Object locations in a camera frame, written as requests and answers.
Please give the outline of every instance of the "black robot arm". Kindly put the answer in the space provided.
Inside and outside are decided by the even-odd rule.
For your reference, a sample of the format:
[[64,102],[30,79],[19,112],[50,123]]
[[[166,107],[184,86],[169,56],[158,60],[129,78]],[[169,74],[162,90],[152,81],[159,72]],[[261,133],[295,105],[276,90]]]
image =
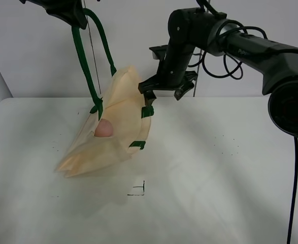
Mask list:
[[[264,38],[247,34],[250,28],[261,31]],[[168,46],[150,48],[160,60],[157,74],[139,85],[147,103],[155,99],[153,90],[174,90],[179,100],[194,87],[197,73],[186,69],[198,47],[204,55],[227,54],[261,72],[262,94],[271,94],[269,114],[273,122],[298,137],[298,48],[270,41],[263,30],[244,27],[228,20],[224,13],[209,14],[202,7],[174,11],[168,31]]]

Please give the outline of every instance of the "white table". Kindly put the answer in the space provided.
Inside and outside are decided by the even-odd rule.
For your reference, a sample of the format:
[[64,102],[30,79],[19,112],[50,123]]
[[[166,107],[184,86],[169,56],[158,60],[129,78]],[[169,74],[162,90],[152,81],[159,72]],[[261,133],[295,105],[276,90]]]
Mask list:
[[[91,99],[2,101],[0,243],[286,243],[293,138],[271,122],[267,102],[159,98],[143,151],[64,178],[54,169]],[[145,195],[128,196],[144,180]]]

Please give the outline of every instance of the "white tabletop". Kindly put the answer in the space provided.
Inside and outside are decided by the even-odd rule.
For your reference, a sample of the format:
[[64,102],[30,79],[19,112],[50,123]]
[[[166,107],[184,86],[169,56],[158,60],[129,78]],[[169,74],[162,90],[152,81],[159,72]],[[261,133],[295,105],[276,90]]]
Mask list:
[[[0,103],[0,243],[286,243],[293,138],[267,98],[158,98],[143,151],[93,176],[54,169],[85,98]],[[128,196],[145,180],[144,196]],[[298,244],[298,191],[292,243]]]

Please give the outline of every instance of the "beige fabric bag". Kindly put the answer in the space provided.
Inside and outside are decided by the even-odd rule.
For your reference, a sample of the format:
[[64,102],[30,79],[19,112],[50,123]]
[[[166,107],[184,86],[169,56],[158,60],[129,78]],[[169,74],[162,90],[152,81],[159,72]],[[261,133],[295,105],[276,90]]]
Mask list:
[[[148,137],[152,106],[145,106],[138,85],[141,78],[130,66],[118,70],[103,96],[103,114],[91,114],[71,145],[57,170],[66,176],[98,170],[130,159],[143,149]],[[108,120],[114,130],[112,137],[99,138],[94,132],[101,119]]]

